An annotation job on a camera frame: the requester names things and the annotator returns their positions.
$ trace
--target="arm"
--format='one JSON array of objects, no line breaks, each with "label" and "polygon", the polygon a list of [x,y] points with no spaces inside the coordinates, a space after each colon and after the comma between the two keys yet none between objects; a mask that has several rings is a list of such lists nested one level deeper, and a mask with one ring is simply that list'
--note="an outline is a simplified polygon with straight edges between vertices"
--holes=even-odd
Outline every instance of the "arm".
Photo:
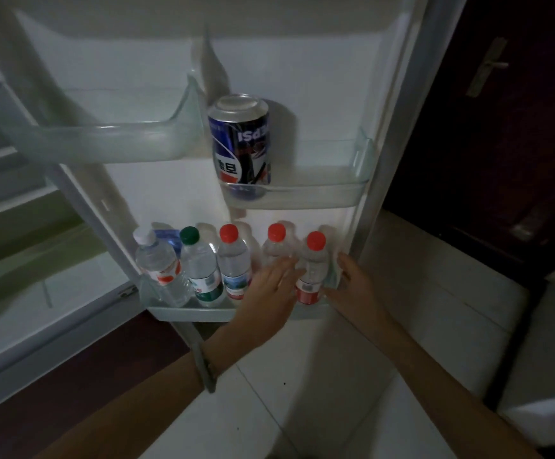
[{"label": "arm", "polygon": [[396,366],[430,420],[459,458],[540,458],[519,432],[486,408],[419,346],[375,299],[354,259],[339,254],[347,287],[328,299]]},{"label": "arm", "polygon": [[[295,259],[280,259],[261,270],[235,317],[203,343],[203,354],[217,375],[286,323],[296,302],[295,283],[304,273],[293,270],[295,264]],[[137,458],[203,388],[194,358],[188,353],[99,409],[36,459]]]}]

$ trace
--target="blue package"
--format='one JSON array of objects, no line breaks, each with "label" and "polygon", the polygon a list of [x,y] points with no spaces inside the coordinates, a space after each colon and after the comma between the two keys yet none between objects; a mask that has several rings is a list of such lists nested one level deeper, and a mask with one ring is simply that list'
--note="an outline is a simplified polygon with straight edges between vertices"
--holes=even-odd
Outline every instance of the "blue package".
[{"label": "blue package", "polygon": [[179,255],[182,252],[182,240],[179,239],[179,230],[176,229],[155,229],[154,233],[156,234],[156,238],[161,240],[166,240],[173,249],[175,250],[175,254]]}]

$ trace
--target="bottle cap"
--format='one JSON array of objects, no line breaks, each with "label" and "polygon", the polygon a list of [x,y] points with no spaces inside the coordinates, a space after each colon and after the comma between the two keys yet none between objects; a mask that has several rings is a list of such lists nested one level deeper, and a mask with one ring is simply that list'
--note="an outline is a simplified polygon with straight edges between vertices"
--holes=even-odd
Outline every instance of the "bottle cap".
[{"label": "bottle cap", "polygon": [[235,224],[224,224],[220,228],[220,240],[225,243],[233,243],[239,238],[239,231]]},{"label": "bottle cap", "polygon": [[151,225],[143,225],[135,229],[133,238],[139,245],[152,245],[156,241],[156,234]]},{"label": "bottle cap", "polygon": [[179,238],[186,246],[194,245],[200,238],[199,231],[196,227],[184,227],[179,233]]},{"label": "bottle cap", "polygon": [[267,237],[272,242],[281,242],[286,238],[286,227],[283,224],[271,224],[269,226],[269,231],[267,232]]},{"label": "bottle cap", "polygon": [[320,251],[326,245],[326,237],[322,232],[311,232],[307,236],[307,246],[312,251]]}]

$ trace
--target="person's right hand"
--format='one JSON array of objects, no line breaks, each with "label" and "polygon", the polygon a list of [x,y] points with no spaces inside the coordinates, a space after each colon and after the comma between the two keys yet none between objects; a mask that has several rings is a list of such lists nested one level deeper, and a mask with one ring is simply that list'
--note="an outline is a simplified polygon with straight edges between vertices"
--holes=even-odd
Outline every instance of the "person's right hand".
[{"label": "person's right hand", "polygon": [[368,339],[378,344],[378,337],[385,325],[392,322],[386,308],[375,295],[371,277],[358,266],[354,258],[339,253],[337,263],[343,270],[339,289],[324,288],[324,293],[333,307],[348,319]]}]

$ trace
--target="dark wooden door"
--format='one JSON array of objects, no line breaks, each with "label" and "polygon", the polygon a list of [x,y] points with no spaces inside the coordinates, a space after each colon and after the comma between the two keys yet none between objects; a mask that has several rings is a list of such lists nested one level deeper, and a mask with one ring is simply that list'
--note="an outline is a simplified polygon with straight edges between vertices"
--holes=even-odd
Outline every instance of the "dark wooden door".
[{"label": "dark wooden door", "polygon": [[385,206],[517,280],[555,269],[555,0],[468,1]]}]

